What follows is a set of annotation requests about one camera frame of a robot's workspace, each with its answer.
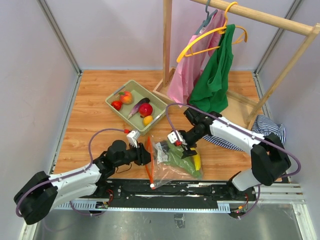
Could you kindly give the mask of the fake green leafy vegetable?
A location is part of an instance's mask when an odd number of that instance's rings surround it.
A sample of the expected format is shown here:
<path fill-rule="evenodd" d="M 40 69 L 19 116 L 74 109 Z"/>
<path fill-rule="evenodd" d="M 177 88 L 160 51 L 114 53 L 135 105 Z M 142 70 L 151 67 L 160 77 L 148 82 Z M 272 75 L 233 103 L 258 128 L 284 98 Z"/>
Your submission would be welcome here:
<path fill-rule="evenodd" d="M 167 161 L 165 164 L 172 166 L 173 168 L 180 169 L 195 179 L 202 179 L 202 166 L 199 171 L 196 171 L 193 156 L 181 159 L 184 149 L 181 146 L 175 146 L 170 142 L 168 144 L 169 151 L 167 153 Z"/>

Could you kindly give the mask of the clear zip top bag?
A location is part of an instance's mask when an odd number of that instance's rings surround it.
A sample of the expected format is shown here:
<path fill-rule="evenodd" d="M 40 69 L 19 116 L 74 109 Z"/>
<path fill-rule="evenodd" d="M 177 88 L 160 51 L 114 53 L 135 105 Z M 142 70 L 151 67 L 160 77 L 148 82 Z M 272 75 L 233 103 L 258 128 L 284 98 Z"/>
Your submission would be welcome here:
<path fill-rule="evenodd" d="M 154 141 L 152 136 L 147 137 L 145 148 L 151 155 L 151 162 L 146 167 L 151 189 L 171 181 L 203 179 L 199 153 L 183 157 L 181 146 L 175 146 L 168 140 Z"/>

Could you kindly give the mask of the fake yellow orange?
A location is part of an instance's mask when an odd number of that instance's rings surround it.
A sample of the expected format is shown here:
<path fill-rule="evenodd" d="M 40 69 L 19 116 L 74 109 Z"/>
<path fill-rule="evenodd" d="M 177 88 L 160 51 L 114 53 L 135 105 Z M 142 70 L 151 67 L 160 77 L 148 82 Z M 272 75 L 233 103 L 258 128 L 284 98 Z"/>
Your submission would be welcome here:
<path fill-rule="evenodd" d="M 147 125 L 149 125 L 152 121 L 153 121 L 153 116 L 152 116 L 152 115 L 148 115 L 148 116 L 146 116 L 146 117 L 143 118 L 142 123 L 143 123 L 144 126 L 147 126 Z"/>

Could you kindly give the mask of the fake purple eggplant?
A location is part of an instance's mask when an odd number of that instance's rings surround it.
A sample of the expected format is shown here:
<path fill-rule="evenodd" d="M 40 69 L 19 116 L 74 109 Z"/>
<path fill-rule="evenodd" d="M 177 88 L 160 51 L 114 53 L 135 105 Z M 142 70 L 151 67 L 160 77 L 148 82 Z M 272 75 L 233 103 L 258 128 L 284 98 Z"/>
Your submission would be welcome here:
<path fill-rule="evenodd" d="M 148 97 L 142 98 L 138 103 L 136 103 L 131 111 L 129 112 L 127 118 L 130 119 L 133 115 L 135 115 L 142 104 L 148 104 L 150 102 L 150 99 Z"/>

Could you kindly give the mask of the fake red apple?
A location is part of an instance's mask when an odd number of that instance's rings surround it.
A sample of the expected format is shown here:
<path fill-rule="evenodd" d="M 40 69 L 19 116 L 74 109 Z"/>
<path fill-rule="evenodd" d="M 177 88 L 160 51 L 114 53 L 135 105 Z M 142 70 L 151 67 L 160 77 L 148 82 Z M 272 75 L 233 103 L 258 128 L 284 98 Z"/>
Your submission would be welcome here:
<path fill-rule="evenodd" d="M 139 107 L 138 112 L 142 118 L 145 118 L 152 115 L 153 107 L 149 103 L 143 103 Z"/>

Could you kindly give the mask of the fake strawberry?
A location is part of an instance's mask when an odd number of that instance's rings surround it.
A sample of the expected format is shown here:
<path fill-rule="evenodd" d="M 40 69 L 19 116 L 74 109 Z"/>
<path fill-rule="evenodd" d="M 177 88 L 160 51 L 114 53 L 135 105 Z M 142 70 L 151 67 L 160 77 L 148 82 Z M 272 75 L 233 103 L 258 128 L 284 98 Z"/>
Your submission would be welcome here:
<path fill-rule="evenodd" d="M 115 110 L 120 111 L 122 109 L 123 103 L 120 100 L 115 100 L 111 103 L 111 106 Z"/>

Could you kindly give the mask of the fake peach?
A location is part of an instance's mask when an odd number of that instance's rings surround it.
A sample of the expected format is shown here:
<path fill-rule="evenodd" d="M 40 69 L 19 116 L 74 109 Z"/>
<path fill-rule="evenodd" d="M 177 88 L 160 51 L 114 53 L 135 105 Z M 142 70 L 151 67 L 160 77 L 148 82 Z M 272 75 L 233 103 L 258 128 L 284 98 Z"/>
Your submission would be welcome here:
<path fill-rule="evenodd" d="M 133 103 L 133 95 L 130 91 L 121 91 L 118 93 L 119 94 L 119 100 L 125 104 L 125 105 L 130 105 Z"/>

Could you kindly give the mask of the fake dark purple plum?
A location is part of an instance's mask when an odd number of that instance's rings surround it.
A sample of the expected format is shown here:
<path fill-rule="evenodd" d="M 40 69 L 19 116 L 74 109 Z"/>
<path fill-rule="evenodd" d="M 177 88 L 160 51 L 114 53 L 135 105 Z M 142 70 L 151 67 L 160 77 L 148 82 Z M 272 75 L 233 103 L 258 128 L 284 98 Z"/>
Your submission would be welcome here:
<path fill-rule="evenodd" d="M 166 140 L 160 141 L 156 144 L 156 147 L 159 151 L 164 152 L 165 154 L 167 154 L 170 150 L 169 144 Z"/>

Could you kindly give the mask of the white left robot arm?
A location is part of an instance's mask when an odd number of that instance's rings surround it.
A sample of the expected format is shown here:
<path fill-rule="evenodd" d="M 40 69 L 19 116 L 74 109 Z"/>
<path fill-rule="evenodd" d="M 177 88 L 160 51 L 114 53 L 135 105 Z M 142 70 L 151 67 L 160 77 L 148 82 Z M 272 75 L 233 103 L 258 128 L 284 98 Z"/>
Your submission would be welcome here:
<path fill-rule="evenodd" d="M 134 147 L 115 140 L 99 157 L 83 167 L 51 175 L 39 171 L 14 196 L 15 213 L 27 225 L 33 225 L 66 202 L 91 195 L 101 198 L 107 193 L 105 182 L 116 168 L 131 162 L 147 165 L 151 162 L 151 154 L 142 143 Z"/>

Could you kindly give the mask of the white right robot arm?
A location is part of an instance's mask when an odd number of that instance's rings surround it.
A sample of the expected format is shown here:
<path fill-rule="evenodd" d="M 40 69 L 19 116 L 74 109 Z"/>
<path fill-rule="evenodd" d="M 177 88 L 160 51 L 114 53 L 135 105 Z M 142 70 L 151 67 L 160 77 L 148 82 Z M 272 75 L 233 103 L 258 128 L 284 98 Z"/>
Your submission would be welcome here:
<path fill-rule="evenodd" d="M 210 117 L 189 107 L 183 114 L 193 125 L 189 131 L 179 131 L 187 146 L 186 155 L 191 154 L 190 147 L 195 147 L 204 136 L 221 138 L 250 155 L 251 168 L 236 173 L 227 182 L 226 193 L 232 200 L 240 199 L 251 187 L 271 186 L 291 167 L 287 153 L 276 148 L 284 146 L 273 132 L 263 135 L 249 131 L 216 112 Z"/>

